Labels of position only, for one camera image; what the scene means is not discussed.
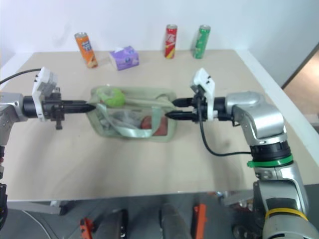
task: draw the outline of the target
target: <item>green ring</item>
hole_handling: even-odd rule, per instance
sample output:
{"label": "green ring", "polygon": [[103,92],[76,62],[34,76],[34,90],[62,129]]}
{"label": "green ring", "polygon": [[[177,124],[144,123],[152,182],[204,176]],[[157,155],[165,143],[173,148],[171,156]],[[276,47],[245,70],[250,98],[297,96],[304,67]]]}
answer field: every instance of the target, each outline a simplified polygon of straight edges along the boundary
{"label": "green ring", "polygon": [[290,155],[286,158],[278,159],[278,160],[273,160],[273,161],[268,161],[268,162],[253,162],[249,161],[247,163],[247,166],[250,168],[256,168],[256,167],[277,167],[286,163],[290,163],[293,161],[293,156]]}

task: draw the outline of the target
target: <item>red can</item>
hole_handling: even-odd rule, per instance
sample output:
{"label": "red can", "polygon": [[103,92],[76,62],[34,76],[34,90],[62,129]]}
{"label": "red can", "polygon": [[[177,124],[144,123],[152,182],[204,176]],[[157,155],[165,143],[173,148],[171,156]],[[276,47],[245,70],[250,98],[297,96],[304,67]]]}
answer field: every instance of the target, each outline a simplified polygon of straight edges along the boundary
{"label": "red can", "polygon": [[176,36],[177,36],[177,25],[174,25],[174,24],[167,25],[166,39],[165,39],[165,57],[168,59],[174,58]]}

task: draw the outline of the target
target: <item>black cable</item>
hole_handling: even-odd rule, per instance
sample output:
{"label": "black cable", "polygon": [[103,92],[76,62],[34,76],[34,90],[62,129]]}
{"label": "black cable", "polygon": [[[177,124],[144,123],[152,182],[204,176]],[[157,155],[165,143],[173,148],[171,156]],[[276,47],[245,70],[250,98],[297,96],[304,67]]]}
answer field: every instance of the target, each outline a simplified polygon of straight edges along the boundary
{"label": "black cable", "polygon": [[25,73],[29,73],[29,72],[33,72],[33,71],[40,71],[40,70],[41,70],[41,68],[37,68],[37,69],[30,69],[30,70],[26,70],[26,71],[21,71],[21,72],[15,73],[14,75],[9,76],[9,77],[5,78],[4,80],[0,81],[0,85],[3,84],[4,82],[16,77],[16,76],[19,76],[19,75],[22,75],[22,74],[25,74]]}
{"label": "black cable", "polygon": [[207,144],[207,141],[206,141],[205,132],[204,132],[204,125],[203,125],[203,116],[202,116],[202,112],[201,112],[200,107],[201,107],[200,98],[197,98],[197,113],[198,113],[198,119],[199,119],[200,133],[201,133],[201,137],[203,139],[204,145],[205,145],[206,149],[208,150],[208,152],[210,152],[211,154],[213,154],[215,156],[219,156],[219,157],[231,156],[231,155],[236,155],[236,154],[251,154],[250,152],[215,153],[213,150],[211,150]]}

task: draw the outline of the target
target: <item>green can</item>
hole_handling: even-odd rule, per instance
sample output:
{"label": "green can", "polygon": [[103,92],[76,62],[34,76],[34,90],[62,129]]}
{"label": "green can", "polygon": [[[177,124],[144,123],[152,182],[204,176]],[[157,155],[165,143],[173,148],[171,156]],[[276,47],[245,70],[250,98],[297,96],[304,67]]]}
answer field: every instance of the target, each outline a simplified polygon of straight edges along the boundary
{"label": "green can", "polygon": [[204,56],[206,44],[210,33],[210,26],[201,25],[198,30],[198,36],[196,40],[194,58],[201,59]]}

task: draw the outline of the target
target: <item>orange can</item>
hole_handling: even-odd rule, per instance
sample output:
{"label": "orange can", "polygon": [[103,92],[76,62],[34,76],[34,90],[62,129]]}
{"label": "orange can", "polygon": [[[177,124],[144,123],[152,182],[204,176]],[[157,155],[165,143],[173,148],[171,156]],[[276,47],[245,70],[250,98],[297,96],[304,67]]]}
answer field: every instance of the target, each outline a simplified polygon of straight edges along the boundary
{"label": "orange can", "polygon": [[93,49],[88,37],[85,32],[78,32],[74,35],[76,43],[79,46],[81,54],[86,62],[88,68],[94,68],[98,66],[98,62],[95,59]]}

